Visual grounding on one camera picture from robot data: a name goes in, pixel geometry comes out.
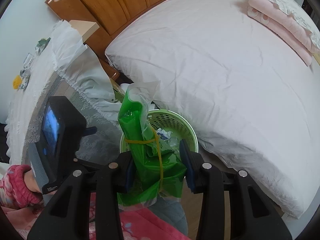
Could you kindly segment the left hand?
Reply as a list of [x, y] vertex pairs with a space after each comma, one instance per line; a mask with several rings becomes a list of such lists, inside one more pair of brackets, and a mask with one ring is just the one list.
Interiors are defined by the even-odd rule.
[[32, 170], [29, 170], [24, 173], [23, 180], [24, 180], [24, 183], [25, 183], [26, 187], [28, 188], [28, 190], [30, 190], [31, 192], [35, 192], [35, 193], [42, 193], [36, 180], [35, 180], [35, 177], [34, 177]]

